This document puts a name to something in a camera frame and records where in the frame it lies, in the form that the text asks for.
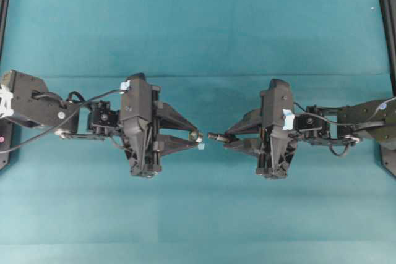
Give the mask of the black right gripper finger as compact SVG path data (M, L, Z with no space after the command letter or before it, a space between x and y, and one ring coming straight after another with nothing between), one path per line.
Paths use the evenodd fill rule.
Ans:
M230 127L225 133L227 135L259 134L262 122L262 110L253 109L246 113L240 121Z
M262 141L258 138L244 138L223 145L226 149L234 150L250 156L258 157L263 154Z

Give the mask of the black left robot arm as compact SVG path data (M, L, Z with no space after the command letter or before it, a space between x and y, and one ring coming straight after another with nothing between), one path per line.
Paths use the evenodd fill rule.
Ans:
M45 129L61 139L114 140L126 154L131 175L151 178L161 172L160 158L202 143L197 127L168 103L160 101L160 87L146 81L143 73L129 76L116 91L121 107L112 110L98 95L86 100L72 91L63 99L45 82L11 70L1 80L1 167L19 149L12 146L16 125Z

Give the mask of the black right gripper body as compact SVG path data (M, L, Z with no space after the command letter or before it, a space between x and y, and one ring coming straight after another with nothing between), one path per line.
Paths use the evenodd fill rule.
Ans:
M256 173L267 179L284 179L294 157L294 105L290 85L272 79L262 97L262 143Z

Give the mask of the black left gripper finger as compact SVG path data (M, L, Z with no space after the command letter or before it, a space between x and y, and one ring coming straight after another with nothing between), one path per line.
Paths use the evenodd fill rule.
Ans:
M159 125L160 129L197 131L195 125L182 116L174 107L163 101L159 102Z
M184 151L197 147L199 144L199 142L197 141L186 140L172 135L161 135L160 143L160 158L163 158L164 156L173 153L177 153L179 151Z

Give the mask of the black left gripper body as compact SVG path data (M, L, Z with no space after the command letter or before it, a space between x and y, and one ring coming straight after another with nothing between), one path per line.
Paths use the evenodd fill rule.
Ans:
M143 73L129 76L123 85L119 124L121 141L132 176L152 178L161 171L153 143L159 131L155 117L160 87L146 81Z

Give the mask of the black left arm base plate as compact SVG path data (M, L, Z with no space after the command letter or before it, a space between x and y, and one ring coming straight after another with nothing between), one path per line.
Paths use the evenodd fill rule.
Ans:
M1 53L4 44L6 29L7 9L9 0L1 0ZM12 136L14 124L7 118L11 115L11 99L13 95L8 87L1 83L1 169L4 169L10 161Z

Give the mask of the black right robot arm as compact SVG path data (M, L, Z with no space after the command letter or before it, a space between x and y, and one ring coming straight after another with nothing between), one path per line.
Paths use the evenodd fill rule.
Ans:
M328 147L332 154L343 147L337 153L342 157L364 139L380 145L383 167L395 174L395 98L334 108L313 105L296 113L289 83L273 79L260 99L260 108L216 137L226 148L256 157L257 175L286 178L299 142Z

